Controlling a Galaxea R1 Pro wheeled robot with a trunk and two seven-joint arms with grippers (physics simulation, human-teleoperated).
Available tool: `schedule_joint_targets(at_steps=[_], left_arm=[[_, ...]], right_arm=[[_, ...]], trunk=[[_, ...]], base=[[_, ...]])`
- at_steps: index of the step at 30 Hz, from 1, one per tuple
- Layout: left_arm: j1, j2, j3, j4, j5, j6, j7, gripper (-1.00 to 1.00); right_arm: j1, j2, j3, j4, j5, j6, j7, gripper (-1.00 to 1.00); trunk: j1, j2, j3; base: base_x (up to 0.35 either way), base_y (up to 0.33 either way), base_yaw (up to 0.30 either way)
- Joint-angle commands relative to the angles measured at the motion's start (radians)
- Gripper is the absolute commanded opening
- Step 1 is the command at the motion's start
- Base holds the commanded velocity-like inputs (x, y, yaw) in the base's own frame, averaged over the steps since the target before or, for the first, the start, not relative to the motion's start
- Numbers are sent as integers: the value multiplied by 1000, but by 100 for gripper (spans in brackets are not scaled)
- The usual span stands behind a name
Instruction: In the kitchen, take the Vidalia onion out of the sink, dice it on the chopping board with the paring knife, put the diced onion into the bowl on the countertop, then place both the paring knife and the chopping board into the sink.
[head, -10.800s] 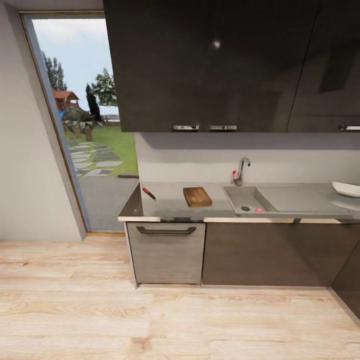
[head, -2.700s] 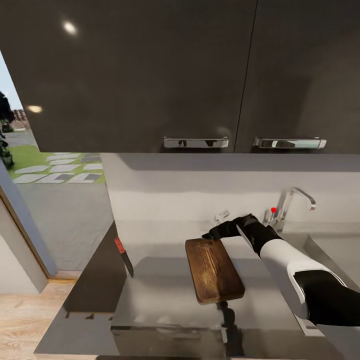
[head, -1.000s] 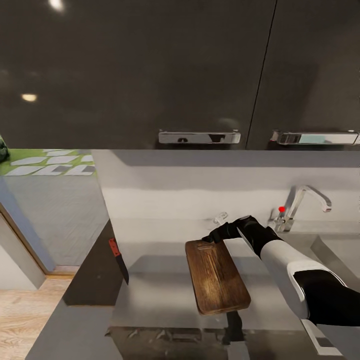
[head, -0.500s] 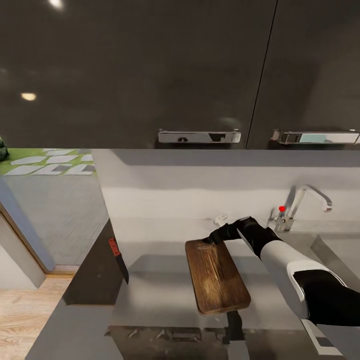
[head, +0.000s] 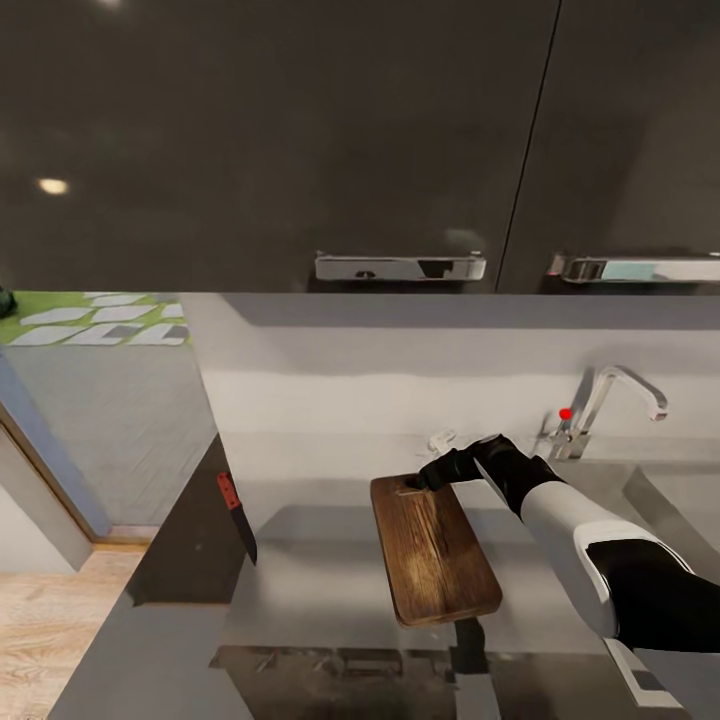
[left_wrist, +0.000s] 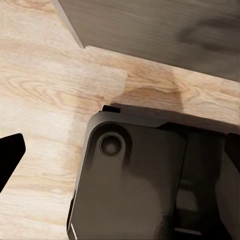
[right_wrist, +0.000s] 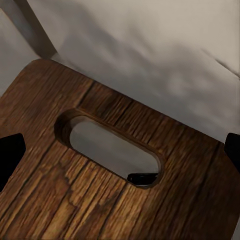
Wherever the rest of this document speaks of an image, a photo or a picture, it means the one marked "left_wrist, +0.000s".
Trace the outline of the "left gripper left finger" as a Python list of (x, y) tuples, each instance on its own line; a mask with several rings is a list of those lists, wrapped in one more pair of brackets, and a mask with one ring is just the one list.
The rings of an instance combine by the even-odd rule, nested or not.
[(0, 138), (0, 193), (26, 152), (22, 133)]

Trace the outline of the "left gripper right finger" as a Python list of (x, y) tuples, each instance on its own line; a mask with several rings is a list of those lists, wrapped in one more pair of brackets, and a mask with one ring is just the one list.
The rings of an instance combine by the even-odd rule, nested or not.
[(228, 133), (224, 151), (240, 173), (240, 135)]

